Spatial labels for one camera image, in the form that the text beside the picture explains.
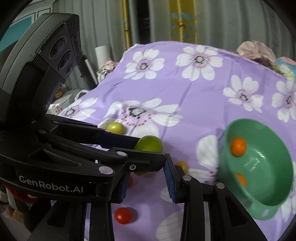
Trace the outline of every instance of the purple tablecloth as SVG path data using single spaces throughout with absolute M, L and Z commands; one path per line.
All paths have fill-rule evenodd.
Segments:
M 114 72 L 61 115 L 102 128 L 117 121 L 128 135 L 158 136 L 174 161 L 188 163 L 190 175 L 214 183 L 218 139 L 239 118 L 268 125 L 295 160 L 293 83 L 255 62 L 212 47 L 179 42 L 135 45 L 124 53 Z M 179 240 L 183 206 L 169 199 L 163 171 L 133 177 L 126 199 L 112 209 L 133 208 L 137 219 L 127 225 L 113 220 L 115 240 Z M 274 218 L 256 220 L 269 241 L 279 239 L 296 213 L 294 189 L 295 185 Z

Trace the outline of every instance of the green plastic bowl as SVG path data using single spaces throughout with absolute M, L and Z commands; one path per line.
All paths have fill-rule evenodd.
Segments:
M 235 157 L 230 145 L 239 137 L 245 139 L 247 150 L 243 156 Z M 245 177 L 245 187 L 237 173 Z M 291 191 L 291 157 L 270 128 L 255 120 L 238 119 L 225 131 L 217 180 L 229 188 L 253 218 L 267 220 L 274 217 Z

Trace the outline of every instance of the white cylinder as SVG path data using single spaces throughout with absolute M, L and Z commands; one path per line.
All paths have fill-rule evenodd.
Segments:
M 110 46 L 104 45 L 95 48 L 96 59 L 98 61 L 98 70 L 104 66 L 105 61 L 111 59 L 110 57 Z

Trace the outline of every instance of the gray curtain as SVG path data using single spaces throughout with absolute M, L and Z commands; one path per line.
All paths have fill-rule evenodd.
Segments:
M 169 1 L 149 0 L 153 41 L 170 39 Z M 295 43 L 277 14 L 262 0 L 195 0 L 199 44 L 234 51 L 248 40 L 265 43 L 277 57 L 295 59 Z
M 98 70 L 95 47 L 110 44 L 113 60 L 119 61 L 124 49 L 121 0 L 56 0 L 53 12 L 74 13 L 80 17 L 82 52 L 94 72 Z M 76 67 L 66 81 L 68 89 L 86 89 Z

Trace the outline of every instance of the orange fruit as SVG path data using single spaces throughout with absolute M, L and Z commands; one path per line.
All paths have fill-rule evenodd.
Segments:
M 247 181 L 242 174 L 237 173 L 237 178 L 239 179 L 239 181 L 243 185 L 243 187 L 245 187 L 247 185 Z
M 235 138 L 230 146 L 232 155 L 236 157 L 241 157 L 245 154 L 247 150 L 246 141 L 242 138 Z
M 183 169 L 183 172 L 186 174 L 188 172 L 188 165 L 185 161 L 177 162 L 176 166 L 180 166 Z

